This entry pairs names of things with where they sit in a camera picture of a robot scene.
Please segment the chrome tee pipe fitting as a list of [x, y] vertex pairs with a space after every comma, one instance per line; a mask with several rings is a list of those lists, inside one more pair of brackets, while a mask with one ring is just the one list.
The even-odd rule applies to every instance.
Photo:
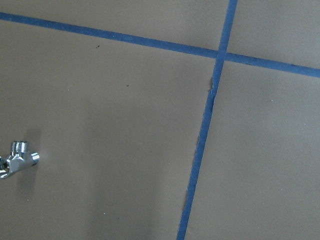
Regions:
[[0, 178], [7, 179], [17, 172], [35, 166], [40, 160], [37, 152], [29, 151], [27, 141], [13, 141], [10, 154], [0, 158]]

